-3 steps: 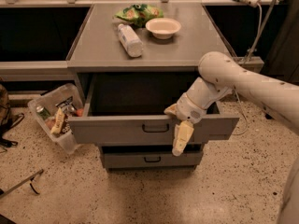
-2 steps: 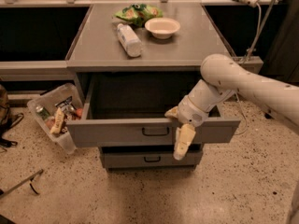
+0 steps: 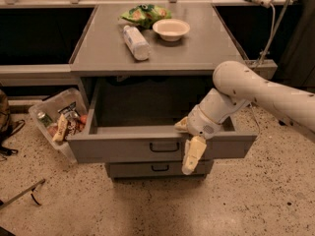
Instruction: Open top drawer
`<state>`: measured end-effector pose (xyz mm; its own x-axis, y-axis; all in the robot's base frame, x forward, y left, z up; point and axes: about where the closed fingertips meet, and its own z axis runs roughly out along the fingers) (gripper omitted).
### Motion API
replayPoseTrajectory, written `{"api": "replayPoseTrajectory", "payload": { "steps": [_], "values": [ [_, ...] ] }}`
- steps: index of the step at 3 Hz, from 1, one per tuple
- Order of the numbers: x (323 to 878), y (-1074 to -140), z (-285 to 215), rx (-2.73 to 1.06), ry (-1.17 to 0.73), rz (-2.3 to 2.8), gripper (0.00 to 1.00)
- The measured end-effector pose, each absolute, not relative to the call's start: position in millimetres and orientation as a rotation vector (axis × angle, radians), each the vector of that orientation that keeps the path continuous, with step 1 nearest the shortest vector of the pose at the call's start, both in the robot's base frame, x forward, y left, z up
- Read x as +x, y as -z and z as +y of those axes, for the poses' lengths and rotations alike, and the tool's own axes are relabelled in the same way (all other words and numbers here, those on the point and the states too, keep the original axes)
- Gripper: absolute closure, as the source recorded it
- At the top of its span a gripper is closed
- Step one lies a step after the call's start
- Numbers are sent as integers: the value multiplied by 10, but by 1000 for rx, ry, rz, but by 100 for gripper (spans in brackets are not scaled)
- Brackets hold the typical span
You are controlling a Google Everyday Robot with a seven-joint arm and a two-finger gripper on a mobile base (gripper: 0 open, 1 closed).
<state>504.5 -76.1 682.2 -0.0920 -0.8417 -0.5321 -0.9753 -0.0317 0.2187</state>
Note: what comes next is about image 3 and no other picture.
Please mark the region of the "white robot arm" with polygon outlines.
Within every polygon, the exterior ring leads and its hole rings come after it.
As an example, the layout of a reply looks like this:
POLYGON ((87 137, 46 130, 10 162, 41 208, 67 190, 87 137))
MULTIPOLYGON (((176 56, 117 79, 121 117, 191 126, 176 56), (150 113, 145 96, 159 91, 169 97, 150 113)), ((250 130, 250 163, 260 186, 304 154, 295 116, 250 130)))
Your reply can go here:
POLYGON ((255 103, 280 121, 315 142, 315 94, 273 83, 236 61, 220 63, 213 72, 215 85, 175 129, 189 133, 185 142, 182 172, 193 173, 207 141, 220 130, 227 117, 255 103))

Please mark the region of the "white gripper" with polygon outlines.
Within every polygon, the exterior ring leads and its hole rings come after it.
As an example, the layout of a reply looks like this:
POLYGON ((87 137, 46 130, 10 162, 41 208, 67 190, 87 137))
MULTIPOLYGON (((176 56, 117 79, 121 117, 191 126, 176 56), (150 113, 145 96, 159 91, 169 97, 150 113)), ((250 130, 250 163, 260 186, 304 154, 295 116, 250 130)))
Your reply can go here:
POLYGON ((182 161, 182 172, 190 175, 207 148, 206 140, 211 139, 220 130, 221 114, 213 104, 200 103, 191 110, 188 116, 175 123, 174 128, 194 136, 185 142, 182 161))

